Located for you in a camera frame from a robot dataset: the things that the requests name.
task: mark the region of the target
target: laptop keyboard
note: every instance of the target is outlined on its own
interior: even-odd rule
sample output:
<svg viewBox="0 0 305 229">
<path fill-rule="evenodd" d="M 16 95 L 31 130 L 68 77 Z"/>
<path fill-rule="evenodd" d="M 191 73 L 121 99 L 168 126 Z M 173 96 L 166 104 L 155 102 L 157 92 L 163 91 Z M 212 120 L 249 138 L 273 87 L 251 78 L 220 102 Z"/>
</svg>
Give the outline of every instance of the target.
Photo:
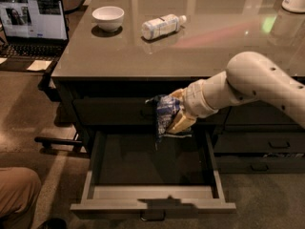
<svg viewBox="0 0 305 229">
<path fill-rule="evenodd" d="M 29 58 L 32 60 L 49 60 L 59 58 L 62 54 L 60 46 L 42 45 L 7 45 L 0 52 L 0 57 L 7 58 Z"/>
</svg>

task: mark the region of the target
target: khaki pants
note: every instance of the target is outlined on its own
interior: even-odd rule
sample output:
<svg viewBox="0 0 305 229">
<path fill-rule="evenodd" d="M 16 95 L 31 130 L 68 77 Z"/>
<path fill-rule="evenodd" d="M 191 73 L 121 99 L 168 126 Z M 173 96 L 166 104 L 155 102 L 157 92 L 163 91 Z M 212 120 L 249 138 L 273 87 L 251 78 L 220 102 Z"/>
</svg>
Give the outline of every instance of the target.
<svg viewBox="0 0 305 229">
<path fill-rule="evenodd" d="M 0 168 L 0 228 L 30 229 L 40 189 L 33 170 Z"/>
</svg>

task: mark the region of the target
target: drawer handle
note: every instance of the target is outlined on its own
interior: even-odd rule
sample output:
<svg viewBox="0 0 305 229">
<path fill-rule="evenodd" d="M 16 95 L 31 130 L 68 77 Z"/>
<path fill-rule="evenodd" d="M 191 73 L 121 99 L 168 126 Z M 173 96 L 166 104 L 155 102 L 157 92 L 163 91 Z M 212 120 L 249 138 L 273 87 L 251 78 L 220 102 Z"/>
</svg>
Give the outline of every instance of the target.
<svg viewBox="0 0 305 229">
<path fill-rule="evenodd" d="M 289 141 L 286 141 L 286 143 L 284 143 L 283 145 L 274 145 L 271 143 L 271 141 L 268 142 L 269 147 L 271 147 L 272 149 L 289 149 L 290 148 L 290 143 Z"/>
<path fill-rule="evenodd" d="M 254 172 L 267 172 L 269 170 L 267 164 L 252 164 L 250 167 Z"/>
<path fill-rule="evenodd" d="M 151 219 L 148 219 L 148 218 L 144 218 L 144 214 L 145 214 L 145 211 L 141 211 L 141 215 L 140 215 L 140 218 L 142 221 L 164 221 L 165 219 L 165 211 L 163 211 L 162 215 L 160 215 L 160 218 L 151 218 Z"/>
</svg>

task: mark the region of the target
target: shoe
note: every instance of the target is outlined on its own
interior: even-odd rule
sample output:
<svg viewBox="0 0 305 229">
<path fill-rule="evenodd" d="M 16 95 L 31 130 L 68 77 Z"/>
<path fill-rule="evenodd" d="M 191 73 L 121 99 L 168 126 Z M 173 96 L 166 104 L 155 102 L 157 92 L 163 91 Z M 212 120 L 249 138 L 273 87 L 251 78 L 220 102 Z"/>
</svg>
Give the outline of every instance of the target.
<svg viewBox="0 0 305 229">
<path fill-rule="evenodd" d="M 52 218 L 43 222 L 37 229 L 67 229 L 67 224 L 63 219 Z"/>
</svg>

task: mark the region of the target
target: white bowl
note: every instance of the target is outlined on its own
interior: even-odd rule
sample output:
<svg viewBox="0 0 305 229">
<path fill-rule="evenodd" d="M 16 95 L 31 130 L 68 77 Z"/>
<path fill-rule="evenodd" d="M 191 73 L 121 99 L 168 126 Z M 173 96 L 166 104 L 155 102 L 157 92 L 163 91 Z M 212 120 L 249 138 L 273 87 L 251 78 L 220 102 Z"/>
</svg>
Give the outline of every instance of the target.
<svg viewBox="0 0 305 229">
<path fill-rule="evenodd" d="M 101 7 L 92 13 L 98 27 L 106 32 L 114 32 L 123 23 L 124 11 L 114 6 Z"/>
</svg>

